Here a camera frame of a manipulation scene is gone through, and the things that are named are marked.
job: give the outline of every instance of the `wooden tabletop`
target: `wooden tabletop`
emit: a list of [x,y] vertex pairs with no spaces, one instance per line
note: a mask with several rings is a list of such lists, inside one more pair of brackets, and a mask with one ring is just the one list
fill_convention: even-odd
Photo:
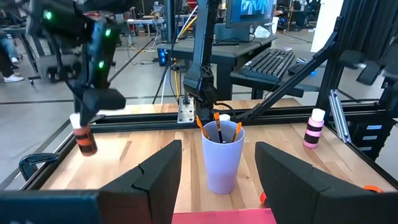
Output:
[[[231,101],[236,109],[252,108],[257,100]],[[294,99],[283,99],[275,106],[299,106]],[[106,114],[174,112],[177,105],[134,105]],[[95,134],[98,152],[83,157],[77,146],[69,153],[42,189],[98,189],[119,177],[174,139],[182,140],[182,171],[175,212],[201,212],[259,208],[262,187],[254,160],[254,146],[267,142],[331,175],[359,187],[376,185],[394,191],[329,129],[323,129],[318,148],[303,146],[306,124],[282,124],[244,127],[246,137],[239,165],[237,185],[228,195],[216,195],[206,186],[206,172],[201,148],[200,129],[136,131],[131,133]]]

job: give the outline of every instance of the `keyboard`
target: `keyboard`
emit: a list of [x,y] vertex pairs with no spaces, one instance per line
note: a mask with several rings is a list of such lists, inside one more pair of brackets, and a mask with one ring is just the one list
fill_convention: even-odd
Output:
[[295,60],[293,52],[265,49],[239,69],[239,74],[279,82]]

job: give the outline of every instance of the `monitor screen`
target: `monitor screen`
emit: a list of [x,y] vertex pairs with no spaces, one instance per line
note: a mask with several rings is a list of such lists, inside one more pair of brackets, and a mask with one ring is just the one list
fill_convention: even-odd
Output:
[[271,19],[273,0],[229,0],[230,24],[250,24]]

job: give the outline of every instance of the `gray floor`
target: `gray floor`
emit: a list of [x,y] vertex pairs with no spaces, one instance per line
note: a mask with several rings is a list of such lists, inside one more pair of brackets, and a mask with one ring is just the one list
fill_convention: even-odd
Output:
[[[278,39],[272,47],[283,49],[293,48],[293,51],[309,52],[313,33],[291,32],[278,34]],[[149,41],[149,37],[135,37],[137,49],[141,49]],[[24,52],[22,44],[18,46],[19,53]],[[120,47],[115,54],[117,62],[109,77],[114,80],[111,86],[117,88],[128,100],[128,104],[151,103],[156,89],[159,86],[163,67],[153,65],[133,65],[141,60],[152,60],[157,57],[155,53],[140,53],[127,67],[118,73],[129,58],[137,52]],[[23,77],[34,75],[27,57],[20,63],[20,72]],[[340,89],[354,98],[377,98],[381,94],[380,85],[364,89],[355,82],[352,72],[343,75]],[[233,87],[234,100],[250,99],[250,88],[242,86]],[[317,93],[305,93],[303,98],[298,98],[303,105],[314,105]],[[175,102],[172,97],[169,81],[165,87],[164,103]],[[73,110],[72,94],[63,83],[48,84],[36,81],[34,86],[26,80],[19,83],[4,83],[0,79],[0,190],[18,189],[24,183],[18,175],[18,162],[33,152],[53,152],[55,148],[70,133],[68,116]]]

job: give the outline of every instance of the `metal bracket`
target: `metal bracket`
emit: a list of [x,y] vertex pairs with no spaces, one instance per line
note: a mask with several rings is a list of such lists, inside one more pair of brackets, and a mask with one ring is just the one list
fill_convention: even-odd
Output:
[[187,104],[184,104],[185,96],[180,96],[179,100],[179,108],[178,108],[178,115],[177,115],[177,123],[178,124],[187,124],[193,123],[195,120],[195,107],[193,105],[193,98],[188,97]]
[[43,162],[55,162],[60,159],[60,155],[56,153],[36,153],[30,154],[21,159],[19,161],[19,170],[27,181],[29,180],[33,174],[37,171],[36,164]]
[[349,135],[343,106],[341,105],[341,101],[338,98],[338,90],[330,90],[329,103],[333,119],[335,120],[338,137],[344,143],[351,143],[351,136]]

